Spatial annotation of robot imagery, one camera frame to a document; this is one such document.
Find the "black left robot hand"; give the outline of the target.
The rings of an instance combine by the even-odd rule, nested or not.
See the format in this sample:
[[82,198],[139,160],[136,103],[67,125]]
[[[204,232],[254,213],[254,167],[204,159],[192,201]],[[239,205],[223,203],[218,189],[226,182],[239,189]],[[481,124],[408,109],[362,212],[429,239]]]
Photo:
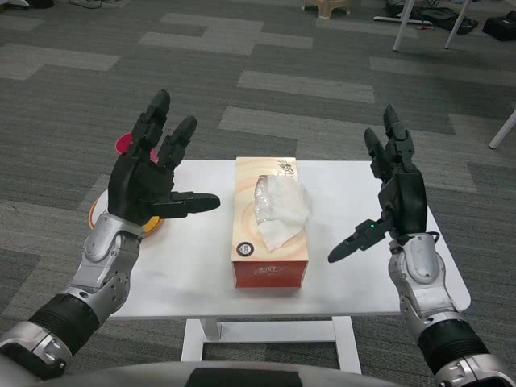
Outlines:
[[170,102],[164,89],[153,97],[131,131],[129,148],[119,155],[110,175],[108,212],[140,226],[155,216],[185,218],[220,207],[214,194],[173,190],[175,169],[185,156],[197,120],[190,115],[164,136]]

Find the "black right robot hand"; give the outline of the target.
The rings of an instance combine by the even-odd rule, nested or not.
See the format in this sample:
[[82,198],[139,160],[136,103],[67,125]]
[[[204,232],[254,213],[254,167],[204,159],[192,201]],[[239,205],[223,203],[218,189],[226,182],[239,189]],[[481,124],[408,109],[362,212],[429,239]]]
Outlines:
[[386,107],[383,121],[387,144],[382,144],[372,129],[364,132],[364,142],[372,159],[370,168],[381,181],[378,194],[381,217],[358,225],[354,234],[330,252],[330,263],[357,250],[369,249],[386,234],[404,244],[412,234],[424,233],[427,229],[427,195],[422,173],[413,162],[415,150],[411,134],[392,106]]

